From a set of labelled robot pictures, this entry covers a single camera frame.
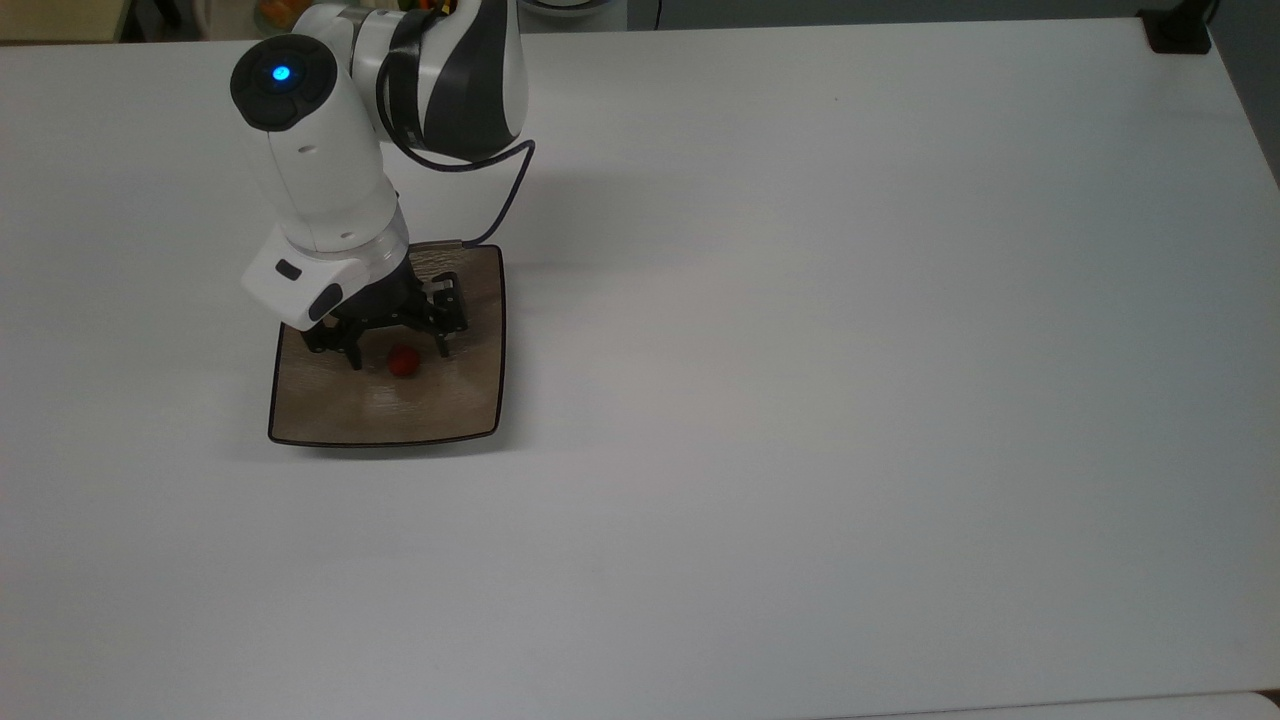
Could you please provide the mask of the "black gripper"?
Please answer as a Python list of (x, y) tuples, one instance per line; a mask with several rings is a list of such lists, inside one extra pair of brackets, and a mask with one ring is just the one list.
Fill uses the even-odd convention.
[(388, 275), (372, 282), (334, 306), (329, 316), (334, 325), (319, 322), (302, 332), (302, 341), (311, 354), (342, 355), (353, 372), (364, 368), (360, 338), (365, 322), (390, 319), (428, 333), (442, 359), (452, 355), (451, 337), (468, 329), (465, 297), (456, 272), (444, 272), (429, 281), (419, 281), (412, 261), (406, 255)]

